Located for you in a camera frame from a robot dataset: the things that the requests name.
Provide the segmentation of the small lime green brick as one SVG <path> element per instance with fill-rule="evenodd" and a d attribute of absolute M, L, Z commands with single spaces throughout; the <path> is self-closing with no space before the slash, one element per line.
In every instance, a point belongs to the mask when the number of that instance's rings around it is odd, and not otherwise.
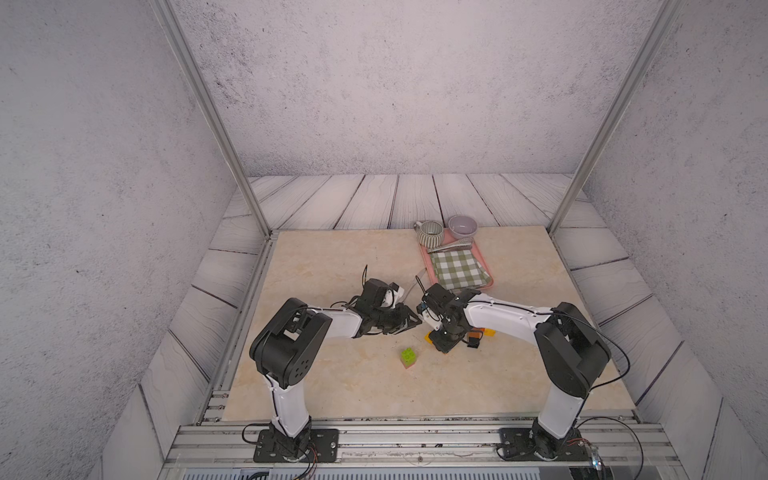
<path fill-rule="evenodd" d="M 417 353 L 412 348 L 408 347 L 400 352 L 400 361 L 404 368 L 411 368 L 417 361 Z"/>

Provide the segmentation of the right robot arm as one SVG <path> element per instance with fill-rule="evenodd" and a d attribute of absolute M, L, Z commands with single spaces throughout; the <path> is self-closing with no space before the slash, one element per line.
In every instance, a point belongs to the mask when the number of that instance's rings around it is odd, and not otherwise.
<path fill-rule="evenodd" d="M 611 361 L 608 345 L 581 311 L 567 302 L 554 308 L 523 306 L 478 290 L 452 293 L 434 284 L 424 292 L 417 314 L 433 327 L 429 338 L 442 353 L 473 329 L 490 329 L 538 348 L 550 390 L 529 444 L 538 457 L 555 459 L 573 437 L 575 421 Z"/>

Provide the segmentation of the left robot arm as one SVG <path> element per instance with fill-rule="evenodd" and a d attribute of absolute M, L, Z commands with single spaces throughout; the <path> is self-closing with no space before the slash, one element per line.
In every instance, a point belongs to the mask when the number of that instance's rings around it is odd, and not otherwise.
<path fill-rule="evenodd" d="M 322 309 L 290 298 L 257 335 L 249 357 L 265 378 L 272 399 L 269 433 L 286 457 L 309 447 L 311 416 L 304 395 L 308 375 L 325 340 L 397 335 L 421 324 L 407 305 Z"/>

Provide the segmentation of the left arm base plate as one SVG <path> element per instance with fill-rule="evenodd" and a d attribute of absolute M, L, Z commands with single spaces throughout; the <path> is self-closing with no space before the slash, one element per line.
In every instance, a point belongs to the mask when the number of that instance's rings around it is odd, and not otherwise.
<path fill-rule="evenodd" d="M 274 427 L 262 430 L 255 444 L 255 463 L 334 463 L 339 448 L 338 429 L 305 428 L 289 437 Z"/>

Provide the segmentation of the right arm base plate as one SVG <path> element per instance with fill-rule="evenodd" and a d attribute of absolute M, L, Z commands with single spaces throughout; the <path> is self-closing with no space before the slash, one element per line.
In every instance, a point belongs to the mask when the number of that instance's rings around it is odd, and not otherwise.
<path fill-rule="evenodd" d="M 575 428 L 563 438 L 555 438 L 538 426 L 502 428 L 499 434 L 500 456 L 504 461 L 578 462 L 591 459 L 589 448 Z"/>

